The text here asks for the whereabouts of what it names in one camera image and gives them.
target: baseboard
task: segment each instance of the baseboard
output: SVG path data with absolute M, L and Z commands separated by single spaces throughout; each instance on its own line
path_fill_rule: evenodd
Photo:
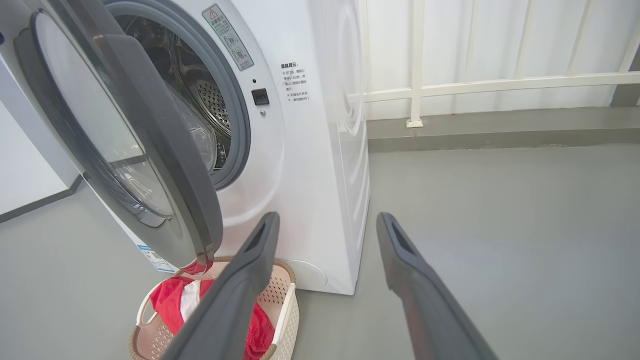
M 21 206 L 17 209 L 13 209 L 11 211 L 8 211 L 4 214 L 0 215 L 0 223 L 3 223 L 7 220 L 11 220 L 13 218 L 17 218 L 20 215 L 26 214 L 30 211 L 33 211 L 35 209 L 39 209 L 42 206 L 48 205 L 52 202 L 58 201 L 60 199 L 64 199 L 65 197 L 71 196 L 73 194 L 76 193 L 76 190 L 78 189 L 78 187 L 80 186 L 80 184 L 82 183 L 83 178 L 82 176 L 78 175 L 76 180 L 74 180 L 74 182 L 71 184 L 71 187 L 69 189 L 63 190 L 59 193 L 55 193 L 53 195 L 47 196 L 43 199 L 40 200 L 36 200 L 32 203 L 26 204 L 24 206 Z
M 369 152 L 640 144 L 640 108 L 500 111 L 367 123 Z

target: red cloth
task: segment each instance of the red cloth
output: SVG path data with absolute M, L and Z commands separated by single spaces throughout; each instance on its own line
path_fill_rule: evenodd
M 214 280 L 200 281 L 200 288 L 197 289 L 198 283 L 192 284 L 193 281 L 183 276 L 170 277 L 151 293 L 151 304 L 154 310 L 174 335 L 184 325 L 183 315 L 188 318 L 214 282 Z M 199 292 L 199 297 L 195 297 L 194 291 Z M 258 303 L 255 303 L 243 359 L 260 359 L 271 346 L 274 334 L 275 329 L 269 316 Z

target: railing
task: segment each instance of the railing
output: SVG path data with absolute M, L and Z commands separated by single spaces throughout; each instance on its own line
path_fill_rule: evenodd
M 471 63 L 474 57 L 474 40 L 476 37 L 477 3 L 480 0 L 472 0 L 472 14 L 470 33 L 467 42 L 467 58 L 463 82 L 443 85 L 421 85 L 422 80 L 422 50 L 424 34 L 424 0 L 413 0 L 413 35 L 412 35 L 412 71 L 411 87 L 396 88 L 391 90 L 366 92 L 365 102 L 411 99 L 411 117 L 407 120 L 407 127 L 422 127 L 420 119 L 420 98 L 438 95 L 469 94 L 478 92 L 496 92 L 505 90 L 523 90 L 536 88 L 559 88 L 567 86 L 594 86 L 594 85 L 620 85 L 640 83 L 640 71 L 629 71 L 631 63 L 640 45 L 640 23 L 634 29 L 634 35 L 627 47 L 618 72 L 601 72 L 593 74 L 576 74 L 576 59 L 580 56 L 584 45 L 584 30 L 588 28 L 593 14 L 594 0 L 587 0 L 582 11 L 582 18 L 578 27 L 577 36 L 573 43 L 573 50 L 569 59 L 565 75 L 543 76 L 536 78 L 524 78 L 522 76 L 524 58 L 529 45 L 531 24 L 537 0 L 528 0 L 524 25 L 518 46 L 516 67 L 513 77 L 510 79 L 498 79 L 488 81 L 469 81 Z M 369 50 L 369 21 L 367 18 L 367 0 L 360 3 L 361 19 L 363 26 L 363 43 L 365 54 L 365 71 L 371 78 L 371 63 Z

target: laundry basket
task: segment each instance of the laundry basket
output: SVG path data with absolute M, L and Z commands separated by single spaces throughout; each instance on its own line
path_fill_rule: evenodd
M 176 275 L 195 280 L 215 279 L 231 259 L 232 257 L 215 258 L 211 269 L 203 275 L 189 275 L 182 272 Z M 147 322 L 143 320 L 151 293 L 158 286 L 159 284 L 151 289 L 138 310 L 136 328 L 131 334 L 129 344 L 129 352 L 135 360 L 160 359 L 173 339 L 173 334 L 157 313 L 154 313 Z M 300 311 L 296 300 L 296 277 L 283 261 L 274 261 L 269 285 L 258 296 L 257 302 L 275 327 L 271 346 L 261 360 L 289 360 L 296 343 Z

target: white washing machine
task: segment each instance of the white washing machine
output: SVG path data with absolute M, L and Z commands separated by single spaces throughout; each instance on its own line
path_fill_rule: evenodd
M 8 68 L 158 269 L 201 271 L 277 211 L 298 287 L 354 293 L 369 169 L 353 0 L 0 6 Z

